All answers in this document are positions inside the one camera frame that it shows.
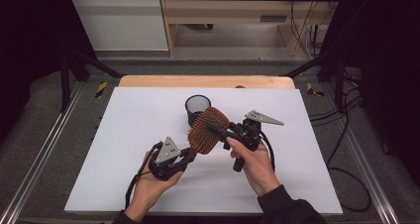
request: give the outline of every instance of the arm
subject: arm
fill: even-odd
[[[234,139],[228,139],[228,143],[233,150],[231,157],[245,160],[244,172],[258,196],[263,223],[326,223],[309,202],[302,199],[293,200],[288,195],[271,168],[268,151],[263,143],[260,143],[254,152]]]
[[[146,213],[151,209],[161,195],[170,187],[176,185],[183,172],[180,171],[168,181],[161,181],[149,172],[149,164],[145,166],[142,176],[136,183],[133,199],[125,211],[121,211],[114,224],[141,223]]]

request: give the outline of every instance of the person's left hand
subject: person's left hand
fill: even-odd
[[[143,217],[157,203],[160,196],[170,187],[176,185],[181,178],[183,171],[177,172],[168,181],[162,181],[154,177],[149,172],[149,161],[143,170],[143,175],[140,176],[136,183],[133,199],[126,209],[126,215],[140,223]]]

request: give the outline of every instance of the white panel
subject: white panel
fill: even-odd
[[[184,103],[194,94],[238,123],[256,109],[283,121],[262,124],[274,153],[276,174],[293,198],[308,200],[322,214],[342,209],[324,164],[299,90],[229,88],[119,88],[114,90],[65,211],[117,212],[146,151],[166,136],[187,148]],[[219,143],[198,155],[179,183],[151,210],[165,214],[261,213],[257,195]]]
[[[158,0],[73,0],[96,51],[167,51]]]

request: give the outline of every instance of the brown ribbed object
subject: brown ribbed object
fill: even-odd
[[[206,128],[208,122],[217,125],[223,130],[228,130],[229,127],[229,120],[221,111],[214,107],[209,107],[204,110],[197,120],[195,120],[188,133],[188,142],[192,152],[206,155],[219,142],[219,136],[208,131]]]

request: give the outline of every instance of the white tabletop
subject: white tabletop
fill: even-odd
[[[127,187],[152,145],[171,136],[180,149],[189,147],[184,103],[195,94],[207,96],[235,123],[254,109],[284,122],[262,124],[280,182],[292,198],[306,199],[321,214],[343,213],[299,90],[256,88],[115,88],[64,210],[86,214],[123,209]],[[222,143],[208,155],[198,155],[151,213],[262,213],[244,173],[233,171],[233,164]]]

